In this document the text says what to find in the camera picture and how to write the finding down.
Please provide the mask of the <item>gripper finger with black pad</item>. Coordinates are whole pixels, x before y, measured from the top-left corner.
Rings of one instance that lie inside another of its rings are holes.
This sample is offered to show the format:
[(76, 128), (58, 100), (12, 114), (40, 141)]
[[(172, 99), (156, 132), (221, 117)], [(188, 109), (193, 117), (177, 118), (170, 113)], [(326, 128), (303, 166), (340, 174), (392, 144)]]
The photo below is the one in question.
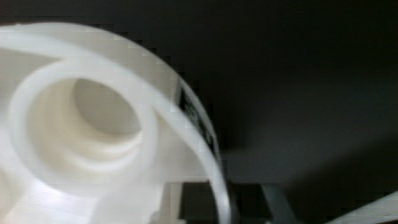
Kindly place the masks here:
[(269, 220), (266, 224), (298, 224), (282, 188), (273, 184), (262, 184), (260, 189), (269, 210)]

